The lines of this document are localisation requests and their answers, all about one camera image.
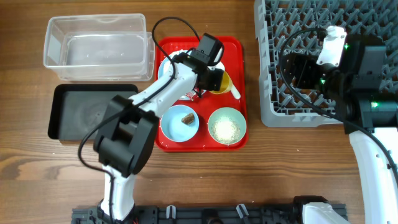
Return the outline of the yellow plastic cup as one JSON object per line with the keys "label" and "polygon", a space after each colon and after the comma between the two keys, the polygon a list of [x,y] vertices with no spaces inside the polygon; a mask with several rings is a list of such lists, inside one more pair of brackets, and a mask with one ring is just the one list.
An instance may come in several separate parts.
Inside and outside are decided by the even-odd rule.
{"label": "yellow plastic cup", "polygon": [[212,90],[211,93],[216,94],[216,95],[227,93],[230,91],[232,84],[233,84],[233,82],[232,82],[230,76],[228,75],[228,73],[226,71],[224,71],[220,89],[218,91]]}

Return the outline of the red snack wrapper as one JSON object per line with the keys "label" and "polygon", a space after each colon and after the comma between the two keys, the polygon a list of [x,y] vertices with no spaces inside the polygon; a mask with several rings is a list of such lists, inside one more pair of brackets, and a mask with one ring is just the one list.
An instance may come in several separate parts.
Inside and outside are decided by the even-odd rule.
{"label": "red snack wrapper", "polygon": [[202,97],[202,91],[199,90],[192,90],[189,93],[187,93],[185,96],[190,100],[190,101],[195,101],[197,98]]}

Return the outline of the white napkin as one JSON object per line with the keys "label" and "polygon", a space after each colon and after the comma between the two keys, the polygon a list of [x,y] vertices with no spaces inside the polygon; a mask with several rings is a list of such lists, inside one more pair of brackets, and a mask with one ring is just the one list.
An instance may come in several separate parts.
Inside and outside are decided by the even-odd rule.
{"label": "white napkin", "polygon": [[[173,58],[174,56],[176,56],[176,55],[178,55],[178,54],[180,54],[180,53],[187,53],[187,50],[177,50],[177,51],[174,51],[174,52],[172,52],[170,55],[169,55],[169,57],[170,58]],[[164,64],[164,68],[165,69],[169,69],[169,67],[171,66],[171,64],[170,64],[170,61],[168,60],[168,59],[164,59],[164,61],[165,61],[165,64]],[[222,70],[226,70],[225,69],[225,66],[224,66],[224,64],[222,63],[222,62],[219,62],[219,63],[217,63],[216,65],[214,65],[214,66],[209,66],[208,67],[210,70],[214,70],[214,69],[222,69]]]}

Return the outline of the white plastic spoon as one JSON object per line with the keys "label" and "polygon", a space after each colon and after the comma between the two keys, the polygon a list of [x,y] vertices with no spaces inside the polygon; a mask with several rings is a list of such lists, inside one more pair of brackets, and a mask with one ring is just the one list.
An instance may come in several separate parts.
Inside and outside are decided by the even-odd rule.
{"label": "white plastic spoon", "polygon": [[234,96],[235,99],[237,99],[237,100],[241,99],[241,94],[239,93],[239,91],[233,84],[231,84],[230,92]]}

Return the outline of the brown food scrap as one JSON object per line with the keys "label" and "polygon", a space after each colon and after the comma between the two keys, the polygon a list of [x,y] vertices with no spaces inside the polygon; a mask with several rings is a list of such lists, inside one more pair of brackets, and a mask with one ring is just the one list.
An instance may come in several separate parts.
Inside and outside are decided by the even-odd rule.
{"label": "brown food scrap", "polygon": [[195,115],[193,113],[189,113],[181,119],[183,124],[189,125],[192,124],[195,120]]}

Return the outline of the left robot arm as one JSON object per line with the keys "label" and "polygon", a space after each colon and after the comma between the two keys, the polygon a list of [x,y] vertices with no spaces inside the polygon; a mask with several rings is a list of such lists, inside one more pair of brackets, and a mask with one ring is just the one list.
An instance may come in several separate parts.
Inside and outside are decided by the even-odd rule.
{"label": "left robot arm", "polygon": [[195,52],[182,52],[146,90],[124,98],[115,96],[97,126],[93,149],[107,174],[100,211],[107,223],[124,222],[134,208],[136,178],[150,158],[161,117],[194,89],[219,90],[224,70],[206,63]]}

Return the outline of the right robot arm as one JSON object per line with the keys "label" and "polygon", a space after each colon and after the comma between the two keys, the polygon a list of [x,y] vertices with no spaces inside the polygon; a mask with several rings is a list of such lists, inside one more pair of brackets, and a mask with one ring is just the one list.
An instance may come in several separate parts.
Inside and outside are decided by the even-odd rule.
{"label": "right robot arm", "polygon": [[358,164],[366,223],[397,222],[397,95],[381,91],[386,46],[374,35],[321,32],[319,56],[279,52],[289,90],[317,90],[335,102]]}

